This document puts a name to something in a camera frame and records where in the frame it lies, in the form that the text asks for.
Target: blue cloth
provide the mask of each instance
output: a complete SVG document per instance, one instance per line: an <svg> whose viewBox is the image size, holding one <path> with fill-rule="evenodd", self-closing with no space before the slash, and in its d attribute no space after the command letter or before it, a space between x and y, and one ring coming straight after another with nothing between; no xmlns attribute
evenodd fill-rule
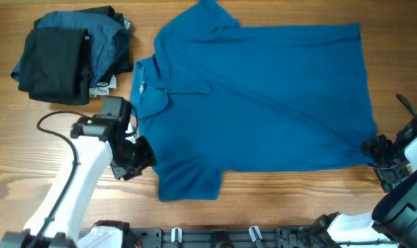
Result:
<svg viewBox="0 0 417 248"><path fill-rule="evenodd" d="M87 12L51 12L42 18L37 28L88 30L91 43L90 64L94 72L90 87L96 87L109 67L128 50L132 38L132 34L117 21L102 14ZM19 70L20 63L11 73L11 77L17 82L20 80Z"/></svg>
<svg viewBox="0 0 417 248"><path fill-rule="evenodd" d="M364 164L376 135L360 26L240 27L215 1L167 24L131 102L159 199L216 199L222 172Z"/></svg>

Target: stack of clothes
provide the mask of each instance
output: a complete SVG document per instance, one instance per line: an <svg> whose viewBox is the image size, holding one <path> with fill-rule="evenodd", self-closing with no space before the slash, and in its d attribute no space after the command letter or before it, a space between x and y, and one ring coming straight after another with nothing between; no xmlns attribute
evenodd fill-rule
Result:
<svg viewBox="0 0 417 248"><path fill-rule="evenodd" d="M34 22L11 77L29 98L85 105L131 72L131 23L111 6L51 12Z"/></svg>

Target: wooden surface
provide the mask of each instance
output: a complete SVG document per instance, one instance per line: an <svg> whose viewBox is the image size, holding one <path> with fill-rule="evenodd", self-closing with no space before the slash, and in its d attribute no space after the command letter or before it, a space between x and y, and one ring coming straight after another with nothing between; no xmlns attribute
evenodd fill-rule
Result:
<svg viewBox="0 0 417 248"><path fill-rule="evenodd" d="M8 0L0 4L0 238L19 231L37 209L57 173L65 144L35 128L52 110L86 114L101 109L101 99L70 107L31 101L10 78L26 35L35 19L54 10L79 10L112 4L135 27L134 60L154 53L161 26L194 1L69 3L69 0ZM369 90L379 133L394 138L411 116L395 99L404 94L417 109L417 1L221 1L243 25L340 24L360 22ZM113 95L129 97L132 73L118 76ZM56 116L46 127L67 134L76 117ZM110 170L95 190L84 227L96 220L131 222L133 227L248 227L310 224L321 214L371 211L383 197L371 169L363 166L325 172L224 173L216 201L161 203L158 178L151 169L128 182L114 180Z"/></svg>

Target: gray garment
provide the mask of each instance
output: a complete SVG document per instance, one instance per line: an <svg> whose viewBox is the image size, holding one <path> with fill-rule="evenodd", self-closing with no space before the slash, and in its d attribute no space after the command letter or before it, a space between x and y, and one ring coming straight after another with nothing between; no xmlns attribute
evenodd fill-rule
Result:
<svg viewBox="0 0 417 248"><path fill-rule="evenodd" d="M91 41L90 63L96 87L109 67L128 49L132 35L118 22L102 14L52 12L44 16L38 28L85 28Z"/></svg>

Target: wooden table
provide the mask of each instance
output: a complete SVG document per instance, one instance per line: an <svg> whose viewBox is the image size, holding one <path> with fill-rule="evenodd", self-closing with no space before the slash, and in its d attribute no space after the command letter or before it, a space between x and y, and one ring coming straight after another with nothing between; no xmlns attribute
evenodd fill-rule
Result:
<svg viewBox="0 0 417 248"><path fill-rule="evenodd" d="M0 0L0 239L20 231L44 199L66 146L38 132L37 121L53 110L97 113L102 100L82 107L31 101L10 78L35 19L54 10L80 10L109 3L73 0ZM194 1L125 0L111 3L132 21L134 60L154 53L159 29ZM417 110L417 1L221 1L243 25L341 24L360 22L369 90L378 132L394 139L411 119L395 99L404 94ZM129 97L132 73L118 76L113 95ZM68 134L75 116L59 115L44 126ZM321 214L371 211L384 196L365 166L324 172L224 173L215 201L161 203L151 170L128 182L107 170L93 194L83 226L101 219L125 220L133 227L189 228L307 225Z"/></svg>

